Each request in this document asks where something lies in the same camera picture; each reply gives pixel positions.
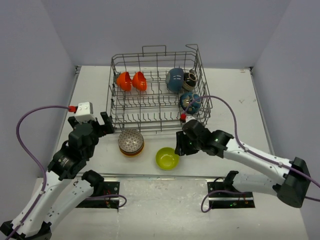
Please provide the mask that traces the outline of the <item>brown patterned white bowl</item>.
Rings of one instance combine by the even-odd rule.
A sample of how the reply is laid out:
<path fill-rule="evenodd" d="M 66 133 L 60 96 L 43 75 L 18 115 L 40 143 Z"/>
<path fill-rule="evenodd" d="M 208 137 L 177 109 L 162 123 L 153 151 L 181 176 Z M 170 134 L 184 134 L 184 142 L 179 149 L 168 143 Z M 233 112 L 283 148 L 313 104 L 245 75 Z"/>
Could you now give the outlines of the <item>brown patterned white bowl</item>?
<path fill-rule="evenodd" d="M 143 135 L 136 129 L 126 129 L 118 137 L 118 147 L 125 151 L 138 150 L 144 146 Z"/>

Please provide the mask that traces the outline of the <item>mint green bowl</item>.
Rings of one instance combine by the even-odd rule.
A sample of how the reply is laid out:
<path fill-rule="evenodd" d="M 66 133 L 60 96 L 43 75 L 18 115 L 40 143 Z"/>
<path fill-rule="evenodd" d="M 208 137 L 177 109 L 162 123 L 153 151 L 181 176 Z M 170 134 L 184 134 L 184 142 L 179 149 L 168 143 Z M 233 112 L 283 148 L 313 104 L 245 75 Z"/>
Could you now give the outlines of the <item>mint green bowl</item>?
<path fill-rule="evenodd" d="M 131 150 L 131 151 L 124 150 L 124 149 L 122 149 L 122 150 L 124 150 L 124 151 L 126 151 L 126 152 L 135 152 L 135 151 L 139 151 L 139 150 L 141 150 L 141 149 L 144 149 L 144 146 L 140 147 L 138 150 Z"/>

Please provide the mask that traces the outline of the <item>lime green bowl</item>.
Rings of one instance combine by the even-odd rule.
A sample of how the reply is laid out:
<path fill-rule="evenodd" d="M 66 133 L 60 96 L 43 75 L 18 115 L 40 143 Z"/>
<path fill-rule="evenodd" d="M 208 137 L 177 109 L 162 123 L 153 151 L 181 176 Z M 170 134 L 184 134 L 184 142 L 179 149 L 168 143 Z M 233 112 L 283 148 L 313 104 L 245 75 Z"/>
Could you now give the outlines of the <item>lime green bowl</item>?
<path fill-rule="evenodd" d="M 162 170 L 173 170 L 180 162 L 180 156 L 175 154 L 171 147 L 163 147 L 158 150 L 155 156 L 156 165 Z"/>

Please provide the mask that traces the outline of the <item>yellow ribbed bowl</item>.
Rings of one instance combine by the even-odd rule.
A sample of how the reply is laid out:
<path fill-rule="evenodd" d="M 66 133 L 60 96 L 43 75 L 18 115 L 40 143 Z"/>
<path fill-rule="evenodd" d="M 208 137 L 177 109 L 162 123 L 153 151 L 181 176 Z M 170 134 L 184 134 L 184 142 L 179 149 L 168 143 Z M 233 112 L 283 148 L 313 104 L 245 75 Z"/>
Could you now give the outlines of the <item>yellow ribbed bowl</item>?
<path fill-rule="evenodd" d="M 120 149 L 120 152 L 126 157 L 133 158 L 133 157 L 136 157 L 139 154 L 141 154 L 141 152 L 143 152 L 143 150 L 135 151 L 135 152 L 126 152 L 126 151 L 123 151 Z"/>

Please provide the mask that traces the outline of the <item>blue floral bowl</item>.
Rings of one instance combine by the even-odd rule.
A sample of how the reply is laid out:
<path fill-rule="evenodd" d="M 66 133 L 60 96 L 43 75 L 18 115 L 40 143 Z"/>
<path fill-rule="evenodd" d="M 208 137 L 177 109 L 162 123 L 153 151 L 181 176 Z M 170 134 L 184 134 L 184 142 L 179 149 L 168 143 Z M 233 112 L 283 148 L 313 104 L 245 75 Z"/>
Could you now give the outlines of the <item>blue floral bowl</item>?
<path fill-rule="evenodd" d="M 196 114 L 202 106 L 202 99 L 194 92 L 185 92 L 179 98 L 182 109 L 190 114 Z"/>

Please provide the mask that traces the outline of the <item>orange bowl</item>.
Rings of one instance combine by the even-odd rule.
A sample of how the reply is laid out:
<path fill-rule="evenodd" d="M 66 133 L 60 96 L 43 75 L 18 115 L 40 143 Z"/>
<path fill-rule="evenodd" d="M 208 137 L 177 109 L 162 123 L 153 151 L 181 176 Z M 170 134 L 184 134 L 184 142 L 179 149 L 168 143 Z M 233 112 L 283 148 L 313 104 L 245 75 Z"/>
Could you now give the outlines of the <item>orange bowl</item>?
<path fill-rule="evenodd" d="M 130 74 L 128 72 L 123 72 L 121 73 L 117 79 L 116 79 L 116 84 L 126 92 L 131 91 L 132 88 L 132 80 L 130 77 Z"/>
<path fill-rule="evenodd" d="M 147 80 L 141 71 L 135 73 L 132 79 L 132 86 L 139 91 L 147 90 Z"/>

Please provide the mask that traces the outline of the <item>grey wire dish rack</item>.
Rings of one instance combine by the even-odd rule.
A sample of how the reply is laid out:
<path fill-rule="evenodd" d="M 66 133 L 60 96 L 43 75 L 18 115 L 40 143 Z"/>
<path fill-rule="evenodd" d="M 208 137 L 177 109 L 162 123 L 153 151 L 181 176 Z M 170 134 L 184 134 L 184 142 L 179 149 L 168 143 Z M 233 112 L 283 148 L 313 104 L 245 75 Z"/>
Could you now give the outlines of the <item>grey wire dish rack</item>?
<path fill-rule="evenodd" d="M 180 96 L 186 90 L 174 93 L 166 84 L 166 76 L 174 68 L 196 79 L 193 93 L 202 98 L 209 95 L 197 44 L 180 51 L 168 51 L 166 45 L 143 46 L 139 53 L 119 53 L 111 58 L 106 111 L 115 132 L 135 129 L 157 133 L 181 128 Z M 146 90 L 131 87 L 125 91 L 117 84 L 120 76 L 133 79 L 138 74 L 145 77 Z"/>

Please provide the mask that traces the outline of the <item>dark blue glazed bowl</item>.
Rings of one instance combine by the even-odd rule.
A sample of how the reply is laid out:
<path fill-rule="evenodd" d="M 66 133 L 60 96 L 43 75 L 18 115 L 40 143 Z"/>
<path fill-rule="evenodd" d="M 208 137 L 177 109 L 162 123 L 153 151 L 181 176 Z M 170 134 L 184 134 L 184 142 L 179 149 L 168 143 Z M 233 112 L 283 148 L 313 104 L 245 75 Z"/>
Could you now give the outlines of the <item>dark blue glazed bowl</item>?
<path fill-rule="evenodd" d="M 184 70 L 182 68 L 172 68 L 168 71 L 165 83 L 169 91 L 178 94 L 184 82 Z"/>

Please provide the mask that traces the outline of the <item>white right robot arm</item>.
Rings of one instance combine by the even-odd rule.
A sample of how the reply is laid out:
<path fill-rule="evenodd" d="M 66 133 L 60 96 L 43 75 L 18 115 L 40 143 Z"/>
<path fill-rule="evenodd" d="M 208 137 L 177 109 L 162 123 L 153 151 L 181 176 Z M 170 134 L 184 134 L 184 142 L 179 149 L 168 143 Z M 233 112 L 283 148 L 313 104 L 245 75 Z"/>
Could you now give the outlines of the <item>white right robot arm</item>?
<path fill-rule="evenodd" d="M 284 204 L 301 208 L 310 186 L 310 173 L 306 162 L 296 157 L 294 160 L 270 155 L 263 151 L 239 143 L 230 133 L 222 130 L 210 131 L 195 119 L 187 120 L 182 130 L 176 132 L 175 154 L 188 156 L 202 151 L 209 156 L 243 164 L 256 174 L 230 171 L 222 186 L 214 193 L 224 193 L 233 197 L 244 197 L 247 192 L 257 192 L 276 196 Z"/>

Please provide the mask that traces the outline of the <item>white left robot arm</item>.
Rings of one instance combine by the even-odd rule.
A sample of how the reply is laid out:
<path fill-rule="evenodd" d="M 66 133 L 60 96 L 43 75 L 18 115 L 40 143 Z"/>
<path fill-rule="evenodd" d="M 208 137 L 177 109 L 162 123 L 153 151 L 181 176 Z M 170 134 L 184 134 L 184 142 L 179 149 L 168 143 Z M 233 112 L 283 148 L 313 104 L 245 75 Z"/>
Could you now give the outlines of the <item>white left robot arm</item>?
<path fill-rule="evenodd" d="M 58 200 L 62 191 L 93 156 L 99 139 L 114 133 L 108 114 L 101 112 L 100 115 L 103 125 L 96 118 L 68 118 L 72 131 L 61 149 L 54 154 L 48 168 L 43 170 L 42 184 L 19 215 L 0 226 L 7 239 L 48 240 L 58 224 L 81 202 L 103 197 L 104 178 L 89 170 L 63 199 Z"/>

